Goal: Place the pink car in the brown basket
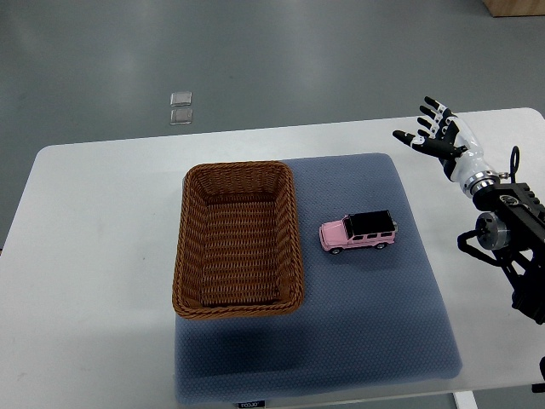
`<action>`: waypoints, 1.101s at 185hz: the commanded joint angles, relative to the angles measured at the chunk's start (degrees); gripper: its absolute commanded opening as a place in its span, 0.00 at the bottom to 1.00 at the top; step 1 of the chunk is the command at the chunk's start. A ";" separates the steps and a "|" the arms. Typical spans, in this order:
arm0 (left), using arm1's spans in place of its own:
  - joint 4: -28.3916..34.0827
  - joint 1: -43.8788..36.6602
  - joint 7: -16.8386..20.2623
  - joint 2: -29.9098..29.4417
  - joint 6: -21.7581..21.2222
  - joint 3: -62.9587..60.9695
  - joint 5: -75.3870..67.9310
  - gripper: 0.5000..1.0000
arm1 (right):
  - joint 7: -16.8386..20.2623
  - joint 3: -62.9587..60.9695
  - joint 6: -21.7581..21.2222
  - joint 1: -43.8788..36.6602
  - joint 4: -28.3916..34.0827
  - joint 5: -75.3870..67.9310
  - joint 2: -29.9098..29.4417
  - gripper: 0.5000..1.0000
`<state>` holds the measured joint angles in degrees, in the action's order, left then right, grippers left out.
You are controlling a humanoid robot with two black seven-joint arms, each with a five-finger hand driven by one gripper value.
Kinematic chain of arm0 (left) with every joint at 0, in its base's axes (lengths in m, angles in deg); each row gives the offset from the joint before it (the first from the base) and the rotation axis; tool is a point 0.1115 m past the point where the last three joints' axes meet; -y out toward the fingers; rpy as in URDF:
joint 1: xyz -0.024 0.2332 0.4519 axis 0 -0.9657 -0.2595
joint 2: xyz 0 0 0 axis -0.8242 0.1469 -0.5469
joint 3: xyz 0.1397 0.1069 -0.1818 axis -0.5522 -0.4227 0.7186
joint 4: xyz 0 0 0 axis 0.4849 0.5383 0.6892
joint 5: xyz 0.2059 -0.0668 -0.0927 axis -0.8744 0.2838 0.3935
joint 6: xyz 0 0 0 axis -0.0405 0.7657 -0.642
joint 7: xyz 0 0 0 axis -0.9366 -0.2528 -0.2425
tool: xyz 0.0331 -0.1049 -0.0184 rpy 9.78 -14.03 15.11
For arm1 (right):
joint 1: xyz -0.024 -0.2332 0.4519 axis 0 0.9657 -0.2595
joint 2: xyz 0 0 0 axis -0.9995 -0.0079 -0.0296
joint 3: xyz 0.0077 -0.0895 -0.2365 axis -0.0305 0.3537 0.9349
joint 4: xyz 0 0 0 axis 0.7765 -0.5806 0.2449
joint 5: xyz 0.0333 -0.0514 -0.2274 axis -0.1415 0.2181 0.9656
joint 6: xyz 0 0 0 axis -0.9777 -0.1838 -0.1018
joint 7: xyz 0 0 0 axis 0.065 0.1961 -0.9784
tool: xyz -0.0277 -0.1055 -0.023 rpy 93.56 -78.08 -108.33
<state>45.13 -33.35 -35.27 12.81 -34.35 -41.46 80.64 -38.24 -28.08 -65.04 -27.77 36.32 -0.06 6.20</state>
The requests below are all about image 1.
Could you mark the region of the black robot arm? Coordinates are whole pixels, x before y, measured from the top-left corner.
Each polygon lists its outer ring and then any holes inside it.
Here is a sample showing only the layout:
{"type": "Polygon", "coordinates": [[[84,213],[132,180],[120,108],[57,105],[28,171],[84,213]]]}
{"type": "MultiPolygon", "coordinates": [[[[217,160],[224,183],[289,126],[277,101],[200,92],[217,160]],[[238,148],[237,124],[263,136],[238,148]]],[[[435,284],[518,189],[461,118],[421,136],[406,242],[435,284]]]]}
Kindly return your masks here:
{"type": "Polygon", "coordinates": [[[525,183],[482,180],[469,190],[481,211],[457,238],[470,256],[500,268],[512,286],[512,307],[544,323],[544,205],[525,183]]]}

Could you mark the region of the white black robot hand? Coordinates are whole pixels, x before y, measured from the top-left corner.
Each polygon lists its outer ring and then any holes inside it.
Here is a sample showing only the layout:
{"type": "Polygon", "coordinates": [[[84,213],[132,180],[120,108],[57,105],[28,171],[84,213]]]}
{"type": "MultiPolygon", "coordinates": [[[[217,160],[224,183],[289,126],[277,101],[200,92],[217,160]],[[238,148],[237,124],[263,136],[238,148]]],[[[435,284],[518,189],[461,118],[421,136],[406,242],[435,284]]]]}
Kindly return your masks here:
{"type": "Polygon", "coordinates": [[[468,125],[450,108],[424,98],[416,134],[395,130],[393,137],[413,150],[437,158],[445,176],[469,198],[483,187],[499,182],[498,173],[485,161],[484,150],[468,125]]]}

